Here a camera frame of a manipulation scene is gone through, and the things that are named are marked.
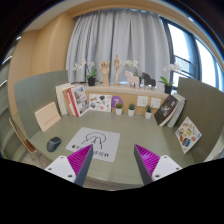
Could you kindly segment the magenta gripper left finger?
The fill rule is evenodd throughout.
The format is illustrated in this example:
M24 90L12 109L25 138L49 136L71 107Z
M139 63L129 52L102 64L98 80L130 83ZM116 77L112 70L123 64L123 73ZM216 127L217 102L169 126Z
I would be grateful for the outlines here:
M68 157L59 156L45 168L45 171L82 186L85 182L92 157L93 145L88 145Z

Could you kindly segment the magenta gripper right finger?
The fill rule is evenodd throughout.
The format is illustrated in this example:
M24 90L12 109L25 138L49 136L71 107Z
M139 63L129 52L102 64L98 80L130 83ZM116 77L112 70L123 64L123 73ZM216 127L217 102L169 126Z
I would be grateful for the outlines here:
M134 156L144 185L181 170L168 155L158 156L137 144L134 145Z

